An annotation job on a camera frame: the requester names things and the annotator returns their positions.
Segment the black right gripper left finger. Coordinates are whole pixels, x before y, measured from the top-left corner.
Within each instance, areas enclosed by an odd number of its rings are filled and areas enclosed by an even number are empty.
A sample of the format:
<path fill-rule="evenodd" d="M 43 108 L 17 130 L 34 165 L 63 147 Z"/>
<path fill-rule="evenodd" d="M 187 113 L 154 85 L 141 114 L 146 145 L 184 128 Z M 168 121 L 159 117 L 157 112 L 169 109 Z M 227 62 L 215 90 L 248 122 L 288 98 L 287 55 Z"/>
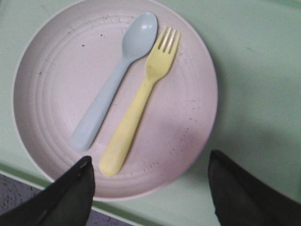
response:
<path fill-rule="evenodd" d="M 1 215 L 2 226 L 84 226 L 95 193 L 90 156 L 82 157 L 45 190 Z"/>

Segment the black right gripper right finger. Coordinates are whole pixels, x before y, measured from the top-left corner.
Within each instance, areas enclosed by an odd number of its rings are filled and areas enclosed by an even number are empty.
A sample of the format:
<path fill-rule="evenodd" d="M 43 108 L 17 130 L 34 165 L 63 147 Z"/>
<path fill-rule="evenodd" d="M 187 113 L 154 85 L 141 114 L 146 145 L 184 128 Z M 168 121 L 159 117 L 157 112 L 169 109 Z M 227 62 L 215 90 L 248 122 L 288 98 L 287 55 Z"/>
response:
<path fill-rule="evenodd" d="M 210 153 L 208 181 L 222 226 L 299 226 L 300 203 L 248 173 L 219 150 Z"/>

